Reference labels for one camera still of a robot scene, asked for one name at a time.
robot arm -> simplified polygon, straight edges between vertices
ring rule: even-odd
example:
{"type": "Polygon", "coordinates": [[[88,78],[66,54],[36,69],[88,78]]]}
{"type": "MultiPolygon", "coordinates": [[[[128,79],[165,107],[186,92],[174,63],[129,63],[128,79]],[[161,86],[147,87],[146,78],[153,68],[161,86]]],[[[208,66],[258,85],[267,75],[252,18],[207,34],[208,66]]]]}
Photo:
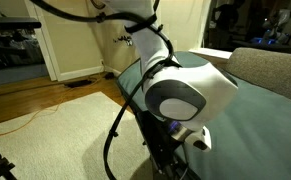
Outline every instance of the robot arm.
{"type": "MultiPolygon", "coordinates": [[[[145,19],[155,13],[151,0],[103,2],[114,12],[130,12],[145,19]]],[[[124,25],[129,28],[135,23],[124,21],[124,25]]],[[[143,76],[154,65],[167,58],[168,48],[154,32],[144,28],[131,36],[141,56],[143,76]]],[[[172,61],[178,64],[176,57],[172,61]]],[[[210,63],[196,68],[164,67],[143,84],[148,110],[174,121],[170,126],[174,132],[172,136],[182,137],[177,140],[186,141],[204,151],[211,149],[209,131],[204,125],[224,110],[236,91],[235,81],[210,63]]]]}

white door frame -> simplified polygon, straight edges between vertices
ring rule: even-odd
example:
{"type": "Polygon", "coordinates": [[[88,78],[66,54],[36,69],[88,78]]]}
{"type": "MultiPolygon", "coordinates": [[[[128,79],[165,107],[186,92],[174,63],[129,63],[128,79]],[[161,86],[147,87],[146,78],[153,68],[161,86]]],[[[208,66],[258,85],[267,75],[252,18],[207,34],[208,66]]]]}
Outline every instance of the white door frame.
{"type": "Polygon", "coordinates": [[[52,81],[59,80],[59,66],[53,50],[52,42],[50,40],[49,32],[46,27],[46,22],[43,16],[42,9],[34,5],[29,0],[24,0],[24,2],[29,16],[37,19],[42,24],[42,27],[40,29],[35,29],[35,34],[44,57],[50,79],[52,81]]]}

wooden floor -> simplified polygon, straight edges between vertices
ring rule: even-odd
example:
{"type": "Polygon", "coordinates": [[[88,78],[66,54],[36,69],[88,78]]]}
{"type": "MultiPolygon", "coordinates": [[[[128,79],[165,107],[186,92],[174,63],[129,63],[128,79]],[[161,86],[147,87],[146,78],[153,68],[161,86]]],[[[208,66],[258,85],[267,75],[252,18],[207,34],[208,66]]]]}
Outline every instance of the wooden floor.
{"type": "Polygon", "coordinates": [[[64,82],[51,82],[49,77],[2,85],[0,86],[0,122],[99,91],[122,106],[125,100],[116,85],[116,79],[106,80],[103,77],[104,73],[72,80],[97,79],[96,83],[80,88],[68,88],[64,86],[64,82]]]}

couch armrest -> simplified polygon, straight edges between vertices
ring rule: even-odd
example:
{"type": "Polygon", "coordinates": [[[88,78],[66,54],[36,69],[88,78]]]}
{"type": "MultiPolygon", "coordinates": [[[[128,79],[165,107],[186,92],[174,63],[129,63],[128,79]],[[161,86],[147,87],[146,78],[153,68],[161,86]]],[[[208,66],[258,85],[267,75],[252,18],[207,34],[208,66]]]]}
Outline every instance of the couch armrest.
{"type": "Polygon", "coordinates": [[[237,48],[225,70],[238,78],[291,99],[291,54],[237,48]]]}

beige rug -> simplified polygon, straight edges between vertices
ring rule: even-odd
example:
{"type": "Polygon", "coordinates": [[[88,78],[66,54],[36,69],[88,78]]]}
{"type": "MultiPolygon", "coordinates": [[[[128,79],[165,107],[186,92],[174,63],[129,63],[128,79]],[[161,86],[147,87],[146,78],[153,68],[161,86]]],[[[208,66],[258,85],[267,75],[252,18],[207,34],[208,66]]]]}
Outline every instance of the beige rug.
{"type": "MultiPolygon", "coordinates": [[[[57,112],[45,110],[28,126],[1,136],[0,153],[16,165],[12,173],[20,180],[108,179],[103,147],[120,108],[101,92],[66,102],[57,112]]],[[[0,133],[20,127],[34,114],[1,123],[0,133]]],[[[117,132],[109,153],[114,175],[152,179],[149,152],[133,114],[125,112],[117,132]]]]}

